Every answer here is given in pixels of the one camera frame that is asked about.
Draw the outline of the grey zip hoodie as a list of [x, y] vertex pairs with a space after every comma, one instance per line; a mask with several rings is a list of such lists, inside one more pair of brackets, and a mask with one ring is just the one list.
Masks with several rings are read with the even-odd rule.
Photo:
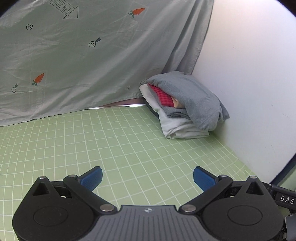
[[213, 131], [219, 122], [230, 118], [220, 99], [192, 75], [173, 71], [155, 75], [147, 83], [184, 104], [190, 120], [199, 130]]

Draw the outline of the green grid mat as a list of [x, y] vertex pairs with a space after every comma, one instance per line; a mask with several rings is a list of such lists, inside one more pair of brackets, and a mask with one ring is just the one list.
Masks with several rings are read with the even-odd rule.
[[95, 193], [116, 206], [180, 206], [200, 194], [193, 169], [245, 180], [251, 171], [215, 135], [165, 138], [146, 106], [78, 111], [1, 127], [1, 240], [39, 176], [62, 180], [103, 169]]

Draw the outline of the white folded garment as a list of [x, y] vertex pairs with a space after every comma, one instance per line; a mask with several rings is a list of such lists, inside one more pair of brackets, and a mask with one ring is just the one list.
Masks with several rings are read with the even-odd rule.
[[170, 139], [190, 139], [203, 138], [209, 136], [208, 131], [198, 130], [194, 123], [186, 118], [169, 118], [157, 100], [150, 92], [147, 84], [139, 87], [145, 103], [150, 111], [159, 118], [162, 132], [166, 138]]

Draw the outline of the grey folded garment in stack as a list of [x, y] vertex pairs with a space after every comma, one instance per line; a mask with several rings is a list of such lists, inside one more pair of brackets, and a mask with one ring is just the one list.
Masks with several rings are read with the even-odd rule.
[[172, 108], [172, 107], [166, 106], [164, 108], [164, 111], [166, 112], [166, 115], [169, 118], [186, 118], [188, 120], [190, 119], [187, 111], [182, 108]]

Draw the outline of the beige folded garment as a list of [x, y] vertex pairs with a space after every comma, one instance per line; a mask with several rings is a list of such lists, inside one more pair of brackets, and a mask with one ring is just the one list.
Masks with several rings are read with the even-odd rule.
[[174, 108], [180, 108], [180, 109], [185, 109], [185, 105], [180, 103], [176, 98], [171, 97]]

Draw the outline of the red folded garment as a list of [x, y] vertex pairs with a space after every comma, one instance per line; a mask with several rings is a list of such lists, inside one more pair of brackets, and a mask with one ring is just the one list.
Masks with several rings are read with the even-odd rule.
[[159, 87], [156, 87], [156, 86], [151, 85], [149, 83], [147, 85], [152, 90], [152, 92], [156, 94], [156, 96], [162, 106], [171, 107], [171, 108], [175, 107], [174, 102], [173, 102], [173, 98], [170, 95], [165, 93]]

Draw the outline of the grey carrot print sheet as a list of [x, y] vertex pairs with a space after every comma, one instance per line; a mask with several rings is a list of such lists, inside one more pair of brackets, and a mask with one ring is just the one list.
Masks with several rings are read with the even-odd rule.
[[1, 1], [1, 125], [140, 97], [191, 74], [213, 1]]

